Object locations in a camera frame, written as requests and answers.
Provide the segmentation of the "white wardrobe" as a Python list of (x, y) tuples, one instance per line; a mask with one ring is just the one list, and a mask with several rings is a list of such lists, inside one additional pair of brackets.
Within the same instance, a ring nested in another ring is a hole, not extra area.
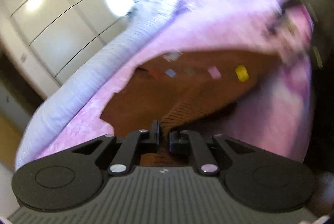
[(126, 28), (134, 0), (1, 0), (1, 42), (27, 82), (50, 97)]

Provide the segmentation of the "brown knitted vest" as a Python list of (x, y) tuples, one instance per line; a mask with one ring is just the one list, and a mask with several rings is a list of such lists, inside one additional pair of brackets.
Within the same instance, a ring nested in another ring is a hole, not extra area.
[(281, 65), (277, 54), (241, 50), (184, 52), (139, 65), (100, 118), (117, 137), (160, 122), (162, 132), (209, 116), (251, 91)]

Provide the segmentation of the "pink rose blanket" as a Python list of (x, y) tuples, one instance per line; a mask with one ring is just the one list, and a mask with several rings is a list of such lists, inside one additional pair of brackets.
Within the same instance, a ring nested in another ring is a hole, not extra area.
[(302, 52), (310, 45), (312, 22), (305, 8), (288, 12), (288, 22), (270, 36), (267, 26), (284, 0), (197, 0), (170, 26), (129, 59), (74, 115), (61, 109), (65, 123), (50, 134), (41, 158), (112, 133), (115, 125), (101, 118), (108, 101), (120, 92), (135, 69), (167, 51), (218, 49), (279, 52), (279, 66), (259, 88), (235, 105), (191, 124), (205, 136), (229, 135), (253, 146), (303, 161), (310, 141), (311, 69)]

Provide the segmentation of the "lavender striped quilt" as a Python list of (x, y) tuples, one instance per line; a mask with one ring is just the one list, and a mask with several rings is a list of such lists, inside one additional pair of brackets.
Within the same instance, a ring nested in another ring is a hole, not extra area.
[(35, 111), (16, 152), (15, 169), (33, 161), (133, 55), (195, 1), (143, 0), (135, 4), (127, 29), (100, 49)]

